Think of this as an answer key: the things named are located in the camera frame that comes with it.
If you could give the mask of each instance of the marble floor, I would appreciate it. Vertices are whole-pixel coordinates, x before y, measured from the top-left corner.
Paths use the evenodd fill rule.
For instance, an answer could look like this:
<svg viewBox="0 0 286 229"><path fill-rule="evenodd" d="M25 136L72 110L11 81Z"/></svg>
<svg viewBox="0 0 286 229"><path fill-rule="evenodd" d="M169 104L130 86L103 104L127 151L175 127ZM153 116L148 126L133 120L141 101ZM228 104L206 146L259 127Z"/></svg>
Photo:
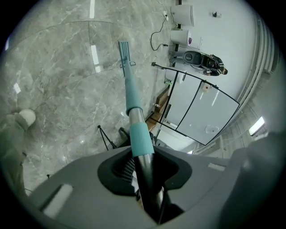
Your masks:
<svg viewBox="0 0 286 229"><path fill-rule="evenodd" d="M91 0L42 0L11 34L0 63L0 118L24 108L36 112L26 137L27 189L77 158L105 151L98 125L115 144L124 140L118 130L128 129L129 119L118 41L129 41L144 114L151 110L165 88L164 71L151 62L168 66L169 47L153 51L149 38L175 5L159 2L95 0L91 8ZM174 27L166 21L154 46L172 44Z"/></svg>

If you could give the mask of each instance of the white panel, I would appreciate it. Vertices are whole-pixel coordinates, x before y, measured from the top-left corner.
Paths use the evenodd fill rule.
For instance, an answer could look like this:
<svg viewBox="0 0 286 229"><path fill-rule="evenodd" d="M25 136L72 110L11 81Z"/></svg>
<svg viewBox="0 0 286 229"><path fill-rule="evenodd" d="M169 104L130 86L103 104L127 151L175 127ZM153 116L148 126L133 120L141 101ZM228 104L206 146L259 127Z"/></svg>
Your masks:
<svg viewBox="0 0 286 229"><path fill-rule="evenodd" d="M181 151L194 142L193 139L185 137L165 126L161 126L161 131L158 135L158 139L166 143L169 147L178 151Z"/></svg>
<svg viewBox="0 0 286 229"><path fill-rule="evenodd" d="M200 83L201 80L186 75L182 84L175 84L169 102L169 104L172 106L167 116L168 121L175 125L179 125L180 121L187 112L187 109L189 108Z"/></svg>
<svg viewBox="0 0 286 229"><path fill-rule="evenodd" d="M215 88L205 92L202 86L203 84L177 130L202 144L207 144L227 124L239 104ZM214 132L206 133L207 126Z"/></svg>
<svg viewBox="0 0 286 229"><path fill-rule="evenodd" d="M286 62L284 58L281 58L269 82L256 97L261 108L261 115L265 120L265 127L269 132L286 130L285 72Z"/></svg>
<svg viewBox="0 0 286 229"><path fill-rule="evenodd" d="M56 218L61 208L71 195L72 190L73 188L71 185L63 184L61 188L58 190L58 192L55 194L53 199L45 207L43 213L52 219Z"/></svg>
<svg viewBox="0 0 286 229"><path fill-rule="evenodd" d="M194 7L195 26L182 25L181 28L190 30L192 38L197 35L201 37L200 51L221 58L228 74L209 77L196 72L190 65L185 65L185 69L237 98L247 79L254 55L257 22L253 9L241 0L184 0L183 4ZM218 11L222 17L212 17L210 14L213 11Z"/></svg>

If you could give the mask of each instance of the metal bracket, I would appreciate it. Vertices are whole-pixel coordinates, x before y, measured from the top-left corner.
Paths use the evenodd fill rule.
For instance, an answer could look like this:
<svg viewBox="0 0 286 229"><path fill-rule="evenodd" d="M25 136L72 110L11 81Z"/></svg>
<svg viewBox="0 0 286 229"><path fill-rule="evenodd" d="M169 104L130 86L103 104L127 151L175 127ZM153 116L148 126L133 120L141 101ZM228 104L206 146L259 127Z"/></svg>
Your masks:
<svg viewBox="0 0 286 229"><path fill-rule="evenodd" d="M135 61L130 61L129 63L130 63L130 66L135 66L136 65Z"/></svg>

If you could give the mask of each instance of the black pole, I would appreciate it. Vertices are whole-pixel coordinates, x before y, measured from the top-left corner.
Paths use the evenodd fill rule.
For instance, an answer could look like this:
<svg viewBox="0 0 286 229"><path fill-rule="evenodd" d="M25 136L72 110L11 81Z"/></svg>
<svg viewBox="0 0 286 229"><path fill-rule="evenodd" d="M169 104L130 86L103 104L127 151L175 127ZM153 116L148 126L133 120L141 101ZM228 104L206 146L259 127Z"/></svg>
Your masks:
<svg viewBox="0 0 286 229"><path fill-rule="evenodd" d="M126 137L130 140L130 135L125 131L125 129L123 127L119 128L119 131L121 131L122 133L124 133L126 135Z"/></svg>
<svg viewBox="0 0 286 229"><path fill-rule="evenodd" d="M112 145L112 148L113 148L113 149L117 148L117 146L116 146L116 145L108 138L108 136L104 133L104 131L103 131L103 129L101 128L101 126L98 125L97 128L99 128L99 130L100 130L100 133L101 133L101 136L102 136L102 139L103 139L103 141L104 141L105 146L106 146L106 143L105 143L105 140L104 140L104 138L103 138L102 133L104 134L104 136L106 137L106 139L109 141L109 143Z"/></svg>

